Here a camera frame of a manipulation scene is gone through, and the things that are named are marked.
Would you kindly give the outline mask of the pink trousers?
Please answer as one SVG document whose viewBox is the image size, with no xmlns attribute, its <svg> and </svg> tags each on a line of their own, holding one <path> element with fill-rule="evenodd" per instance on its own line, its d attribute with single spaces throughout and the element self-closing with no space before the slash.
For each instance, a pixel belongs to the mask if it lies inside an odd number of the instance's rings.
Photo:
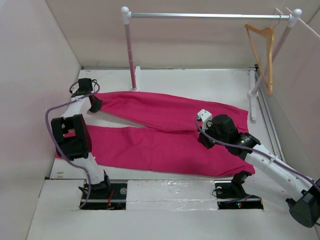
<svg viewBox="0 0 320 240">
<path fill-rule="evenodd" d="M 216 145 L 198 142 L 195 121 L 200 110 L 232 118 L 248 132 L 248 112 L 235 106 L 174 95 L 117 91 L 99 93 L 101 112 L 136 123 L 135 127 L 88 126 L 92 154 L 102 166 L 133 170 L 231 177 L 254 167 Z"/>
</svg>

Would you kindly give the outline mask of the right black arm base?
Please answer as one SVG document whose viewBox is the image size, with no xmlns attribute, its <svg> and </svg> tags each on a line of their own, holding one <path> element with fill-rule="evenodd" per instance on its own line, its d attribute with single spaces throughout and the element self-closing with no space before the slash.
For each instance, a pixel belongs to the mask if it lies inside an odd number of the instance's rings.
<svg viewBox="0 0 320 240">
<path fill-rule="evenodd" d="M 216 197 L 218 210 L 263 210 L 262 199 L 256 195 L 245 193 L 241 185 L 231 180 L 214 182 L 211 194 Z"/>
</svg>

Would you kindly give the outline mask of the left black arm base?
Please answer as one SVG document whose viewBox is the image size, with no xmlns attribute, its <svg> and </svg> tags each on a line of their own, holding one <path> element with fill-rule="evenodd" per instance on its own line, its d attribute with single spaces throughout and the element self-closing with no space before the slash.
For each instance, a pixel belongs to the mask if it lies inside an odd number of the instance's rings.
<svg viewBox="0 0 320 240">
<path fill-rule="evenodd" d="M 125 210 L 127 204 L 127 188 L 126 182 L 112 182 L 111 190 L 108 193 L 98 193 L 91 191 L 88 200 L 88 185 L 79 187 L 82 192 L 80 209 L 81 210 Z"/>
</svg>

